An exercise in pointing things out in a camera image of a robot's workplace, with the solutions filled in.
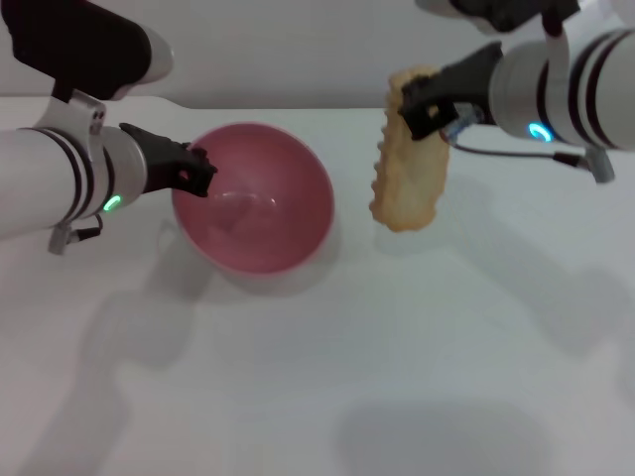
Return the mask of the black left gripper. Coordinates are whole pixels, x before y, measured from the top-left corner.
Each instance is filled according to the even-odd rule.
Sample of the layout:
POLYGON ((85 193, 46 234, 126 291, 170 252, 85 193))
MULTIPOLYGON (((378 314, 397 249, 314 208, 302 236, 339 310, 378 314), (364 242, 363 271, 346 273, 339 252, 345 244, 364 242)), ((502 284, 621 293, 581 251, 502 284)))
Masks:
POLYGON ((175 189, 197 197, 208 197, 218 169, 209 162, 207 151, 180 144, 129 123, 119 128, 138 146, 146 167, 144 193, 175 189))

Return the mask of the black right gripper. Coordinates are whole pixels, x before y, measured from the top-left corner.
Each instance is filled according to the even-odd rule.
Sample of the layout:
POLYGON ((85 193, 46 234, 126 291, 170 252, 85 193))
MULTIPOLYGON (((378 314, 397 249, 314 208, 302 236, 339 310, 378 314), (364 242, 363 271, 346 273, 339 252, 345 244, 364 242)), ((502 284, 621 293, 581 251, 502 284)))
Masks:
POLYGON ((487 104, 489 85, 502 60, 502 44, 492 42, 441 73, 418 75, 402 88, 399 114, 413 140, 424 140, 457 118, 454 103, 487 104))

